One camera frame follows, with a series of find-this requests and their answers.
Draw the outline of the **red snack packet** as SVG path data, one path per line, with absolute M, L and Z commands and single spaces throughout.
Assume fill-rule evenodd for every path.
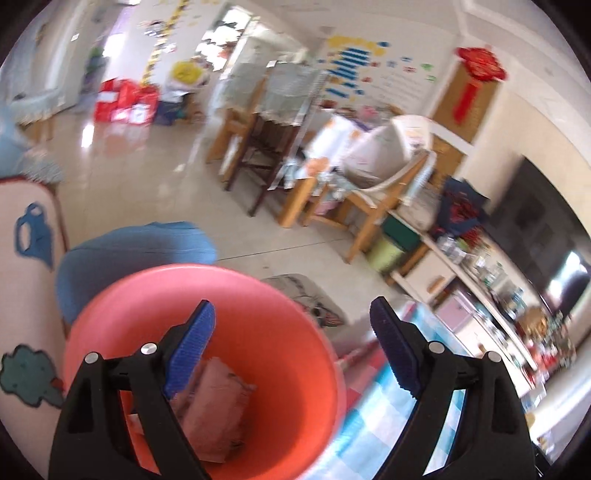
M 242 445 L 242 424 L 256 385 L 246 383 L 221 359 L 200 362 L 171 408 L 202 462 L 221 464 Z

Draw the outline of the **pink trash bucket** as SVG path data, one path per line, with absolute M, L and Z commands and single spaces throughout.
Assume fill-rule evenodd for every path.
M 335 352 L 300 306 L 270 285 L 221 267 L 152 268 L 103 290 L 79 315 L 66 341 L 66 385 L 90 351 L 104 358 L 134 353 L 187 320 L 202 300 L 215 310 L 204 352 L 256 385 L 243 419 L 242 447 L 214 479 L 297 479 L 339 431 L 345 386 Z

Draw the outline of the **blue white checkered tablecloth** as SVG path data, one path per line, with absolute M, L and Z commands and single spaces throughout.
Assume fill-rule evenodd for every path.
M 415 324 L 429 341 L 444 344 L 464 355 L 465 348 L 429 308 L 409 296 L 391 299 L 394 312 Z M 390 454 L 410 419 L 416 400 L 383 366 L 363 391 L 361 399 L 346 414 L 342 429 L 304 479 L 371 479 Z

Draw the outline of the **pink storage box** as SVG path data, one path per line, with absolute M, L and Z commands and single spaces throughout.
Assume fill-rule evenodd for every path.
M 456 332 L 473 318 L 475 311 L 474 304 L 461 291 L 455 291 L 435 313 L 448 329 Z

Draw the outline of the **white tv cabinet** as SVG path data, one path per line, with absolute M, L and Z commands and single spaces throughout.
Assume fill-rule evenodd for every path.
M 467 351 L 501 355 L 519 397 L 545 390 L 542 367 L 492 296 L 427 235 L 387 280 L 425 303 Z

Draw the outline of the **cat pattern stool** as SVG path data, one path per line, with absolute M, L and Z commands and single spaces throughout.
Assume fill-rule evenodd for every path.
M 312 320 L 321 328 L 346 325 L 346 314 L 322 288 L 301 274 L 280 274 L 263 279 L 284 296 L 301 306 Z

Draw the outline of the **blue round cushion stool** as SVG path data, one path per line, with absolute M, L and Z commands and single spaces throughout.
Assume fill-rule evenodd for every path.
M 217 251 L 197 225 L 152 222 L 122 227 L 69 250 L 57 270 L 57 304 L 67 325 L 104 289 L 137 272 L 170 264 L 211 265 Z

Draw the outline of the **green small bin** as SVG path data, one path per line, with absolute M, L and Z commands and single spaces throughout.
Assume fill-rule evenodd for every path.
M 405 250 L 390 237 L 381 235 L 367 251 L 367 260 L 377 272 L 388 273 L 405 254 Z

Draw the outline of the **black flat television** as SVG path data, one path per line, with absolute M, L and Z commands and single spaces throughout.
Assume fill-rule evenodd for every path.
M 527 158 L 485 224 L 554 316 L 570 315 L 590 284 L 590 237 L 570 205 Z

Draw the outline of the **dark blue flower bouquet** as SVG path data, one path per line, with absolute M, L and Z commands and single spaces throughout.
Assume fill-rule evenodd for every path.
M 489 198 L 479 193 L 466 180 L 448 177 L 440 196 L 439 211 L 433 225 L 433 235 L 458 238 L 479 227 L 488 214 Z

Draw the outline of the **light wooden chair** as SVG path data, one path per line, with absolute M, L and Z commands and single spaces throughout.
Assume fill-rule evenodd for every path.
M 348 229 L 352 209 L 365 215 L 345 261 L 369 245 L 380 222 L 399 204 L 410 204 L 430 178 L 437 162 L 433 122 L 422 115 L 399 115 L 370 129 L 346 154 L 342 164 L 318 183 L 301 224 L 321 222 Z

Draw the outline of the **dining table with cloth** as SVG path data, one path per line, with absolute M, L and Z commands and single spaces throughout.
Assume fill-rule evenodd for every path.
M 346 154 L 369 131 L 370 128 L 359 121 L 332 114 L 311 136 L 304 147 L 304 160 L 290 167 L 286 176 L 293 182 L 293 188 L 277 220 L 281 227 L 290 228 L 296 223 L 318 183 L 328 181 L 332 171 L 342 164 Z

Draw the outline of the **red chinese knot decoration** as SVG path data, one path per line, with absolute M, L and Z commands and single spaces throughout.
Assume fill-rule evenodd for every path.
M 457 49 L 457 55 L 469 77 L 461 98 L 453 110 L 455 123 L 461 125 L 482 86 L 485 83 L 505 81 L 507 72 L 489 46 L 461 47 Z

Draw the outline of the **dark wooden chair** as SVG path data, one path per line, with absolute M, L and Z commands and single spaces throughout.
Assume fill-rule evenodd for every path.
M 259 181 L 250 217 L 256 216 L 267 194 L 280 184 L 280 171 L 297 154 L 325 79 L 327 74 L 321 70 L 294 63 L 276 64 L 266 74 L 254 98 L 252 118 L 246 124 L 238 156 L 225 180 L 228 191 L 242 172 Z

